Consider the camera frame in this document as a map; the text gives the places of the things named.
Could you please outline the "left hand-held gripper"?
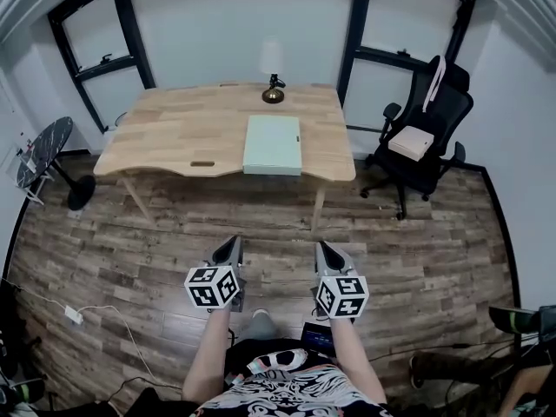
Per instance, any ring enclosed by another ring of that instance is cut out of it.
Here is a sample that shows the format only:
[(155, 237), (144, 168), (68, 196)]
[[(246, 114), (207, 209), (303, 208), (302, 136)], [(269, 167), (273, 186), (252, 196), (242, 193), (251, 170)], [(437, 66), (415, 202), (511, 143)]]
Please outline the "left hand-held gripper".
[(243, 309), (245, 285), (240, 277), (243, 264), (243, 241), (239, 235), (229, 237), (212, 251), (199, 267), (191, 268), (183, 283), (195, 308)]

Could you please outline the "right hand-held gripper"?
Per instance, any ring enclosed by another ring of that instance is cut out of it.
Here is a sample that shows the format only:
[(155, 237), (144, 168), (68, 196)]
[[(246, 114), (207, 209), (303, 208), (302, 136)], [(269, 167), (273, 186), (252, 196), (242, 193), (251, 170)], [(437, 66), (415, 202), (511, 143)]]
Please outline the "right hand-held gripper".
[(313, 289), (316, 315), (328, 319), (360, 317), (369, 292), (366, 277), (354, 272), (353, 258), (336, 244), (322, 241), (315, 244), (314, 262), (319, 276)]

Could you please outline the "person's left forearm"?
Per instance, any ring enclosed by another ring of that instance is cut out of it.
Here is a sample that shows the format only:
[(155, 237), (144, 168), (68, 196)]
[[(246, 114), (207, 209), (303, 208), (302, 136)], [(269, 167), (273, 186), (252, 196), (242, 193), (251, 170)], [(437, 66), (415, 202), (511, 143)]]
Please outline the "person's left forearm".
[(209, 315), (182, 385), (182, 400), (201, 405), (222, 393), (230, 315), (229, 308), (214, 310)]

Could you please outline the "person's right forearm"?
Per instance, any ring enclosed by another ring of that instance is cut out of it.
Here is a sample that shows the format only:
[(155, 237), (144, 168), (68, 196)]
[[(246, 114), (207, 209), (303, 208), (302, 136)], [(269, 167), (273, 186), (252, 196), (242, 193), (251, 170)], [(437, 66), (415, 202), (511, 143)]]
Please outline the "person's right forearm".
[(330, 321), (334, 350), (342, 371), (353, 385), (376, 403), (386, 403), (385, 391), (372, 368), (354, 324), (348, 318)]

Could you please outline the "light wooden desk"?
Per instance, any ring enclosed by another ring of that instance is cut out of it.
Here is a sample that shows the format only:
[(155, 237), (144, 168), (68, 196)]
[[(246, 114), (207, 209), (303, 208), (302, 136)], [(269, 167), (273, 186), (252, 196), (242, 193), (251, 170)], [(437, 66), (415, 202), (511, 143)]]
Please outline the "light wooden desk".
[(320, 219), (326, 189), (355, 178), (354, 158), (336, 89), (293, 86), (281, 103), (261, 98), (262, 83), (220, 83), (186, 89), (147, 89), (121, 120), (94, 173), (122, 178), (148, 215), (130, 173), (160, 169), (185, 177), (218, 177), (242, 171), (248, 119), (292, 116), (300, 122), (301, 172), (319, 180), (311, 227)]

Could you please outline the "person's grey trouser leg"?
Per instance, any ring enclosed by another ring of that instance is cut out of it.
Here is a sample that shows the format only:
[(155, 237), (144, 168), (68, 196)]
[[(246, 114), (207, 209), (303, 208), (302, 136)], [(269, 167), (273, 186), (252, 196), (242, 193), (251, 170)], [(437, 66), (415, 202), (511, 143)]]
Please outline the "person's grey trouser leg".
[(240, 332), (240, 340), (273, 340), (279, 335), (279, 329), (269, 311), (264, 308), (256, 309), (248, 325)]

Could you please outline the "small black screen device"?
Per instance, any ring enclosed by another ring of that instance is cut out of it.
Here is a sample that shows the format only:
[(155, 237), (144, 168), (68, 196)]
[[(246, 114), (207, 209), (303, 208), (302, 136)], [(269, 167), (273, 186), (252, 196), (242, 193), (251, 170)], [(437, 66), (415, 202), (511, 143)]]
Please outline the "small black screen device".
[(301, 333), (301, 342), (308, 348), (335, 357), (331, 327), (306, 322)]

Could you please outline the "black mesh office chair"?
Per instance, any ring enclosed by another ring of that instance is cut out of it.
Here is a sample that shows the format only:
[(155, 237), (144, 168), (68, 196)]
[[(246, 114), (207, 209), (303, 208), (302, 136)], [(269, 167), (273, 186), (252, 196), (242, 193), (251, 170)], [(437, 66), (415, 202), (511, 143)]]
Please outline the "black mesh office chair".
[[(466, 160), (465, 147), (457, 142), (453, 156), (443, 162), (448, 143), (473, 107), (468, 93), (470, 76), (444, 56), (435, 56), (424, 69), (415, 71), (405, 107), (390, 103), (383, 111), (385, 122), (379, 146), (365, 160), (367, 167), (378, 165), (387, 177), (374, 186), (367, 186), (360, 196), (367, 198), (373, 189), (393, 184), (398, 191), (398, 220), (407, 216), (405, 189), (422, 194), (427, 200), (436, 190), (438, 181), (456, 163)], [(413, 126), (434, 136), (434, 143), (418, 162), (394, 153), (387, 142), (405, 126)]]

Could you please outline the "person's black printed shirt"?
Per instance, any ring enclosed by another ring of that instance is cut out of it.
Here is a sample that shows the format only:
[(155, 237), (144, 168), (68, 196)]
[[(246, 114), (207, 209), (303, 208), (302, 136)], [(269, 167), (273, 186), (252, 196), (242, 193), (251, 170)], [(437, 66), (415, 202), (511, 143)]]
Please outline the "person's black printed shirt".
[(124, 417), (393, 417), (331, 358), (293, 339), (244, 340), (226, 353), (223, 392), (197, 404), (145, 389)]

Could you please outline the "beige flat box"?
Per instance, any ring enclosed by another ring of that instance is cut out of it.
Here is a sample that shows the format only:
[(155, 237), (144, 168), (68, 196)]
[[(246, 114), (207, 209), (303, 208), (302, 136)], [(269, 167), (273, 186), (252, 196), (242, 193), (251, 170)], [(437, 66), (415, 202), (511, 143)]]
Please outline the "beige flat box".
[(434, 136), (413, 126), (405, 126), (388, 142), (389, 150), (418, 162), (434, 143)]

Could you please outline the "white shade brass table lamp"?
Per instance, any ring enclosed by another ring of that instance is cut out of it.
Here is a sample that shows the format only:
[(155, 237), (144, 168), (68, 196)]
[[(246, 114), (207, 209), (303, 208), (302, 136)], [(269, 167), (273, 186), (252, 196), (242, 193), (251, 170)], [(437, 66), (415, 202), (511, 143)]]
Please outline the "white shade brass table lamp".
[(263, 41), (261, 47), (260, 70), (269, 75), (268, 89), (264, 90), (261, 98), (265, 103), (277, 104), (284, 100), (283, 88), (286, 84), (279, 78), (283, 67), (283, 53), (280, 42), (275, 37)]

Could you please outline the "black shoe with green stripe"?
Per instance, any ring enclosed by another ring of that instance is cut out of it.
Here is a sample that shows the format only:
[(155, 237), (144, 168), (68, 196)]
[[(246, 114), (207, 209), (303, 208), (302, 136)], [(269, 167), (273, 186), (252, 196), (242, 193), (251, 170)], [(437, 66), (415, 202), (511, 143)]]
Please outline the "black shoe with green stripe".
[(543, 306), (537, 311), (491, 306), (488, 313), (498, 330), (508, 334), (533, 334), (541, 345), (556, 348), (556, 305)]

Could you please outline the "black marble round side table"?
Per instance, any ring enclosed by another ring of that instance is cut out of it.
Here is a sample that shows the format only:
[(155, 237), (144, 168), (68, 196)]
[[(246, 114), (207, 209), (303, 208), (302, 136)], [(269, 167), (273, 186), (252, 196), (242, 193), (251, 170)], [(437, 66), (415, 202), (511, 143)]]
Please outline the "black marble round side table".
[(40, 163), (48, 171), (49, 168), (53, 168), (65, 180), (69, 186), (68, 208), (77, 211), (83, 209), (92, 198), (96, 188), (96, 179), (92, 175), (85, 175), (78, 180), (74, 180), (57, 161), (58, 155), (70, 138), (73, 125), (74, 123), (69, 116), (55, 120), (28, 145), (28, 148), (33, 146), (34, 157), (40, 158)]

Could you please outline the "black framed window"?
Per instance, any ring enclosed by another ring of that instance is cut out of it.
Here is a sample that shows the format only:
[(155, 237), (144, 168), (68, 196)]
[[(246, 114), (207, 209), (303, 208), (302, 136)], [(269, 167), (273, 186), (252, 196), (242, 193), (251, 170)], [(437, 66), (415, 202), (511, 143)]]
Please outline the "black framed window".
[(156, 86), (156, 83), (149, 66), (132, 0), (114, 0), (117, 19), (128, 52), (118, 58), (111, 54), (103, 55), (98, 63), (90, 66), (77, 63), (76, 54), (70, 46), (70, 40), (63, 27), (63, 22), (93, 1), (95, 0), (64, 0), (48, 13), (48, 20), (71, 81), (74, 83), (93, 122), (104, 134), (109, 130), (109, 127), (101, 120), (90, 96), (86, 92), (84, 82), (134, 67), (138, 71), (144, 88), (152, 89)]
[(378, 133), (376, 110), (436, 55), (456, 61), (476, 0), (352, 0), (337, 91), (352, 131)]

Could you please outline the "black equipment stand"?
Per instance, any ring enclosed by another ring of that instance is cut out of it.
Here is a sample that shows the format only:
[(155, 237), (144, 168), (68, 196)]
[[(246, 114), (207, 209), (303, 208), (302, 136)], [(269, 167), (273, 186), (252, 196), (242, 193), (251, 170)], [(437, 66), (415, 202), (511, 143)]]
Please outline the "black equipment stand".
[(30, 338), (17, 312), (16, 293), (6, 282), (0, 285), (0, 417), (16, 405), (38, 402), (45, 392), (45, 376), (31, 359), (31, 349), (42, 340)]

